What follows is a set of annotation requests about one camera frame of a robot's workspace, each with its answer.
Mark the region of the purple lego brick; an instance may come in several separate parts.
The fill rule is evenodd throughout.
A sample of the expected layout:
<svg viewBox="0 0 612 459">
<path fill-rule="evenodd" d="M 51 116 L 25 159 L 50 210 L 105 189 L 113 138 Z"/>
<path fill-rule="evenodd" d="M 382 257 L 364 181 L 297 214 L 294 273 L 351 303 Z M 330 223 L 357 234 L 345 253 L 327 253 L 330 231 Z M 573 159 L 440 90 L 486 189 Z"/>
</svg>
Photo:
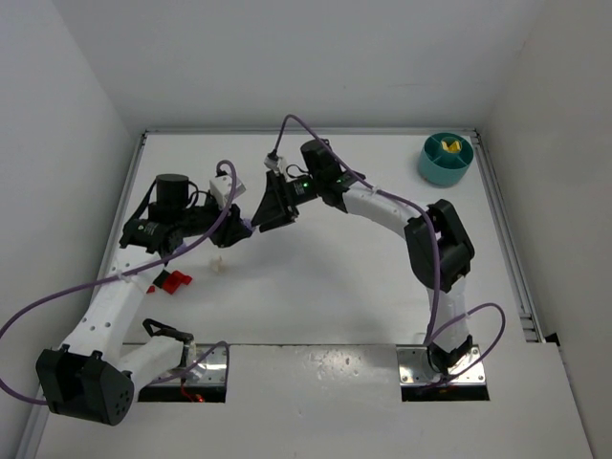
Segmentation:
<svg viewBox="0 0 612 459">
<path fill-rule="evenodd" d="M 176 248 L 176 250 L 173 252 L 174 254 L 176 253 L 182 253 L 186 250 L 187 247 L 187 243 L 183 242 L 179 247 Z"/>
<path fill-rule="evenodd" d="M 249 232 L 249 235 L 252 235 L 254 232 L 254 228 L 251 224 L 251 221 L 247 218 L 242 220 L 244 228 Z"/>
</svg>

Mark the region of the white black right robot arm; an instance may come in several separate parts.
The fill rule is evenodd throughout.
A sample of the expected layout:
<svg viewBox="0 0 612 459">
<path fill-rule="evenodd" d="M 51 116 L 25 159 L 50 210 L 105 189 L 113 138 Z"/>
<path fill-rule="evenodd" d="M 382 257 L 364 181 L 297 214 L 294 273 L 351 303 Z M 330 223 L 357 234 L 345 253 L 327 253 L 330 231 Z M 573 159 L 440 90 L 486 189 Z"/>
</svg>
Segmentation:
<svg viewBox="0 0 612 459">
<path fill-rule="evenodd" d="M 306 170 L 298 176 L 288 173 L 277 152 L 267 155 L 266 187 L 252 224 L 262 232 L 291 225 L 299 206 L 319 199 L 399 235 L 406 243 L 410 268 L 429 298 L 424 339 L 429 363 L 448 375 L 472 346 L 468 326 L 459 316 L 465 312 L 465 280 L 475 255 L 452 203 L 441 199 L 421 207 L 392 197 L 344 164 L 327 141 L 308 141 L 300 153 Z"/>
</svg>

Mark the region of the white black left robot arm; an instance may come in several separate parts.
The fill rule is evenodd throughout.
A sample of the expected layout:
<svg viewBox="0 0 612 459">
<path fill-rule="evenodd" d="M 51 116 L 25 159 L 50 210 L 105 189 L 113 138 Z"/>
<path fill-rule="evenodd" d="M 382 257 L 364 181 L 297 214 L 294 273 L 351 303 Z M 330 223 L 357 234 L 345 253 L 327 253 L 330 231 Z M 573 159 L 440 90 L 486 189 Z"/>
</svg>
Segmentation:
<svg viewBox="0 0 612 459">
<path fill-rule="evenodd" d="M 219 171 L 199 207 L 190 203 L 190 185 L 182 174 L 155 178 L 123 227 L 110 282 L 60 346 L 38 357 L 35 370 L 53 414 L 115 426 L 144 387 L 173 369 L 184 374 L 194 362 L 193 335 L 152 319 L 143 323 L 149 341 L 121 352 L 150 288 L 173 292 L 179 286 L 165 267 L 186 252 L 185 238 L 225 244 L 229 235 L 250 234 L 232 202 L 244 191 L 236 173 Z"/>
</svg>

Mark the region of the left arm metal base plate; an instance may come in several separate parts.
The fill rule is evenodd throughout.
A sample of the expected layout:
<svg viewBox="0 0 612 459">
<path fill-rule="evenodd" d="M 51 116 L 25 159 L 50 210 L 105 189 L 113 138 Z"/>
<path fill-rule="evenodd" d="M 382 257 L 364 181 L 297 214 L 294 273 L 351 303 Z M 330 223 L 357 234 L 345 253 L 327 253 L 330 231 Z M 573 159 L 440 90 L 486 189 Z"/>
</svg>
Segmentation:
<svg viewBox="0 0 612 459">
<path fill-rule="evenodd" d="M 178 367 L 156 377 L 148 387 L 178 385 L 185 381 L 188 387 L 226 388 L 230 370 L 230 345 L 225 341 L 215 344 L 197 344 L 195 356 L 185 367 Z"/>
</svg>

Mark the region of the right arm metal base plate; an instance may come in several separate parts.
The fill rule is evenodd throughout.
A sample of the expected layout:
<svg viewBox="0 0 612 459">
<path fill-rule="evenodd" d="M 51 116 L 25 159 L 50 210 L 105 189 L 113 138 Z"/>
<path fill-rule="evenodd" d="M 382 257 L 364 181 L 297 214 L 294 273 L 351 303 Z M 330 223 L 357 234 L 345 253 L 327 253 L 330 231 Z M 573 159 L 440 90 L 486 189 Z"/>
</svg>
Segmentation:
<svg viewBox="0 0 612 459">
<path fill-rule="evenodd" d="M 426 348 L 421 345 L 397 346 L 401 387 L 422 387 L 437 383 L 443 374 L 428 361 Z M 469 352 L 448 369 L 448 385 L 484 386 L 487 382 L 481 351 L 473 345 Z"/>
</svg>

